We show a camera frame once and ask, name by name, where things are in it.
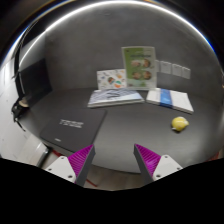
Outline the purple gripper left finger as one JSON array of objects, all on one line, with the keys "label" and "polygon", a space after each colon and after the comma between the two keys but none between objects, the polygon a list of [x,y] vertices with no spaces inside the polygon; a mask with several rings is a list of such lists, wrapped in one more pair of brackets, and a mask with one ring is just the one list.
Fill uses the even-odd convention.
[{"label": "purple gripper left finger", "polygon": [[89,145],[69,157],[58,157],[46,171],[74,184],[84,184],[94,156],[95,147]]}]

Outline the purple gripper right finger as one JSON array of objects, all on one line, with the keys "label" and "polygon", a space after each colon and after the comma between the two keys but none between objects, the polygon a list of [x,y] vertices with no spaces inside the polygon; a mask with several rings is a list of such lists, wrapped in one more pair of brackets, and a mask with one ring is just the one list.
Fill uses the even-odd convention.
[{"label": "purple gripper right finger", "polygon": [[162,155],[139,144],[134,145],[134,155],[144,183],[152,183],[182,169],[169,155]]}]

